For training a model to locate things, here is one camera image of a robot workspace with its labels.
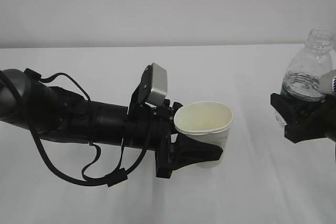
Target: wire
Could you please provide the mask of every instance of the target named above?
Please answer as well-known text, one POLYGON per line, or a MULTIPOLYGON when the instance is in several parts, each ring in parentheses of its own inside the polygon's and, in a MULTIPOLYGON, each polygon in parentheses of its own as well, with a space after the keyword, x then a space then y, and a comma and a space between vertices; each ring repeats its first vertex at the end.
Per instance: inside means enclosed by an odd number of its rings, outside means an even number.
MULTIPOLYGON (((151 132, 152 132, 152 113, 151 113, 151 109, 150 107, 148 106, 148 111, 149 111, 149 126, 148 126, 148 131, 147 131, 147 136, 146 136, 146 140, 145 140, 145 143, 144 143, 144 146, 141 150, 141 153, 139 155, 139 157, 136 159, 136 161, 134 162, 134 164, 128 168, 125 172, 126 172, 126 175, 130 174, 132 171, 134 171, 141 163, 141 161, 143 160, 147 150, 148 150, 148 146, 149 146, 149 142, 150 142, 150 139, 151 139, 151 132)), ((85 171, 91 166, 93 165, 96 161, 98 161, 99 157, 100 157, 100 154, 101 154, 101 149, 98 145, 96 144, 91 144, 92 146, 94 146, 96 148, 96 156, 94 158, 94 160, 86 165, 83 169, 82 169, 82 177, 83 179, 87 180, 87 181, 104 181, 106 180, 106 176, 105 177, 101 177, 101 178, 91 178, 87 175, 85 175, 85 171)), ((124 148, 125 148, 125 144, 124 144, 124 141, 122 141, 122 144, 121 144, 121 154, 120 154, 120 159, 119 159, 119 162, 118 162, 118 165, 116 166, 116 168, 110 173, 110 174, 113 174, 113 173, 116 173, 118 170, 120 170, 120 166, 121 166, 121 162, 122 162, 122 157, 123 157, 123 152, 124 152, 124 148)))
POLYGON ((40 78, 39 81, 42 82, 42 83, 50 83, 52 81, 54 81, 58 76, 65 76, 67 77, 70 81, 72 81, 77 88, 80 89, 80 91, 82 91, 82 93, 86 96, 86 98, 88 99, 88 106, 87 106, 87 109, 82 112, 82 113, 79 113, 79 112, 75 112, 73 111, 74 113, 76 113, 77 115, 84 115, 84 114, 87 114, 90 110, 90 104, 91 104, 91 99, 90 99, 90 96, 89 94, 78 84, 77 81, 75 81, 70 75, 68 75, 67 73, 56 73, 48 78, 40 78))

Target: white paper cup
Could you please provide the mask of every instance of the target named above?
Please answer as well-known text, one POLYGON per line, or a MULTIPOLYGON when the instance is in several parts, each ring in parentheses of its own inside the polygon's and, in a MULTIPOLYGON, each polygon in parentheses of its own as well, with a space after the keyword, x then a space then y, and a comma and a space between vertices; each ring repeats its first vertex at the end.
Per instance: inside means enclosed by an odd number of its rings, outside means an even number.
POLYGON ((183 106, 174 116, 177 131, 194 140, 215 144, 223 149, 218 161, 197 164, 203 168, 215 167, 222 161, 232 120, 233 113, 228 106, 212 101, 183 106))

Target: plastic water bottle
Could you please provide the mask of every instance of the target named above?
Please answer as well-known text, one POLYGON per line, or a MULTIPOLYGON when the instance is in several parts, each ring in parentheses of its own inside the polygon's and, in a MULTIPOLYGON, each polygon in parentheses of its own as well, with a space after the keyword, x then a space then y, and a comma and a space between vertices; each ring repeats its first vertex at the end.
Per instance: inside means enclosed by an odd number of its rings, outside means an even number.
MULTIPOLYGON (((290 62, 282 81, 281 95, 308 102, 324 98, 319 92, 320 77, 332 70, 330 51, 333 33, 326 29, 313 29, 302 48, 290 62)), ((286 123, 276 112, 276 119, 282 127, 286 123)))

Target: water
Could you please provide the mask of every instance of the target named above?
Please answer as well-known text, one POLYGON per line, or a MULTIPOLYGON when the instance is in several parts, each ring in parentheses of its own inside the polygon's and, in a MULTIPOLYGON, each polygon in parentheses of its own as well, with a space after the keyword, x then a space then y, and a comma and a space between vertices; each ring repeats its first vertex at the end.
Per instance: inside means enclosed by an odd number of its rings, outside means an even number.
POLYGON ((282 82, 281 95, 302 101, 318 102, 324 95, 319 91, 320 78, 304 73, 287 73, 282 82))

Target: cup rim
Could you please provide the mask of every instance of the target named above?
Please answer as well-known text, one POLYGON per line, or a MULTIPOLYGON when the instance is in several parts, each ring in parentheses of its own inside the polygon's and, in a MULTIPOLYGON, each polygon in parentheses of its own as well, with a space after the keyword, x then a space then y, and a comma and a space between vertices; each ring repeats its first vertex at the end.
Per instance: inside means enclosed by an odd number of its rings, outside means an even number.
POLYGON ((205 102, 207 102, 207 103, 217 103, 217 104, 220 104, 220 105, 223 105, 223 106, 227 107, 231 111, 231 115, 232 115, 230 122, 223 127, 219 127, 219 128, 215 128, 215 129, 207 130, 207 131, 204 131, 204 130, 201 130, 201 131, 184 131, 184 130, 181 130, 179 127, 177 127, 176 124, 175 124, 175 117, 178 113, 180 113, 180 109, 178 109, 178 111, 174 115, 174 125, 175 125, 175 128, 177 129, 177 131, 181 132, 182 134, 189 134, 189 135, 193 135, 193 134, 194 135, 206 135, 206 134, 220 133, 220 132, 223 132, 223 131, 227 130, 228 128, 230 128, 234 115, 233 115, 232 109, 228 105, 226 105, 222 102, 216 102, 216 101, 198 101, 198 102, 190 103, 186 106, 194 105, 194 104, 197 104, 197 103, 205 103, 205 102))

